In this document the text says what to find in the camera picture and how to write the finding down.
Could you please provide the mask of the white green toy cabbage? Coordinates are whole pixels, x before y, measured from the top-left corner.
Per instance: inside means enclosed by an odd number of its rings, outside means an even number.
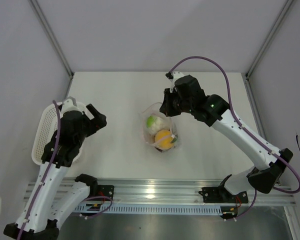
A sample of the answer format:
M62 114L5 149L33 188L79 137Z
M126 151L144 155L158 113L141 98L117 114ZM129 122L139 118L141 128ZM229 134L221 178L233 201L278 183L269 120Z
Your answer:
M166 126L165 121L156 115L150 115L146 120L146 128L149 134L155 135Z

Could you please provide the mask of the clear zip top bag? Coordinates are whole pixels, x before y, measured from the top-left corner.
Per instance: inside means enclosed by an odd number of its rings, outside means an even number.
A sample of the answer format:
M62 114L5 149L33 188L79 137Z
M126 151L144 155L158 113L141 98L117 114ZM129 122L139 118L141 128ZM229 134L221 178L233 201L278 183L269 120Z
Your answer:
M181 139L173 119L160 112L161 106L161 102L155 102L138 116L144 142L160 153L165 153L179 148Z

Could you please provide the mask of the orange toy peach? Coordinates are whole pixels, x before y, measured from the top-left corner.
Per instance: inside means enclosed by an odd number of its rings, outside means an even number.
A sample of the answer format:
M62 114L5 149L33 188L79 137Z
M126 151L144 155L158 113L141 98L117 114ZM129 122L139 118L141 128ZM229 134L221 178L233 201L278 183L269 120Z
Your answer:
M155 146L160 150L169 150L174 147L172 133L167 129L160 130L154 137Z

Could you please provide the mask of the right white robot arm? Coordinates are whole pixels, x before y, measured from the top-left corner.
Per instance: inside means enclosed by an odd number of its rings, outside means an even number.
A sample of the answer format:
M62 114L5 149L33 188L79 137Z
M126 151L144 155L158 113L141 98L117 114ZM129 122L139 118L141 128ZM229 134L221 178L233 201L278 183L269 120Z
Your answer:
M268 194L293 157L288 149L279 149L233 117L230 104L217 94L206 95L198 80L180 72L168 73L171 87L164 90L159 111L167 117L191 114L226 136L253 162L253 167L236 175L228 175L220 184L218 196L229 202L237 194L255 189Z

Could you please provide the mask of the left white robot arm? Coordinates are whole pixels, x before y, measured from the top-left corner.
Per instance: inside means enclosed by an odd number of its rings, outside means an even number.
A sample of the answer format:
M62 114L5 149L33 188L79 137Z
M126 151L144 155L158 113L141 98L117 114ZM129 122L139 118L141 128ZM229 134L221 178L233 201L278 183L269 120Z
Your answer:
M3 230L5 236L14 240L56 240L65 220L81 202L108 199L99 194L98 180L82 173L75 178L71 191L53 204L85 139L107 125L106 116L92 104L86 105L86 109L93 118L77 109L75 104L70 108L56 102L53 105L57 129L44 147L36 183L20 217Z

